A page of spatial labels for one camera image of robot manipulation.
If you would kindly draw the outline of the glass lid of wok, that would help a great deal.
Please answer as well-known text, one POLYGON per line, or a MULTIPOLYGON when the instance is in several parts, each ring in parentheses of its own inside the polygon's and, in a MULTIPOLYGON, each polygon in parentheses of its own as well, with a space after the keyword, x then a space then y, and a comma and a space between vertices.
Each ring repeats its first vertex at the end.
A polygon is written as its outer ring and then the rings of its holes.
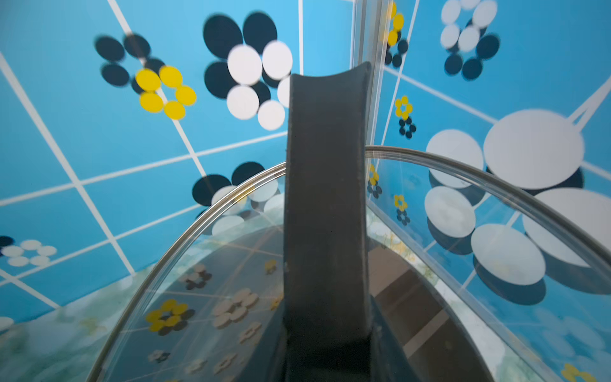
POLYGON ((610 379, 610 200, 579 126, 529 109, 483 143, 366 144, 372 72, 280 83, 286 161, 199 181, 91 381, 610 379))

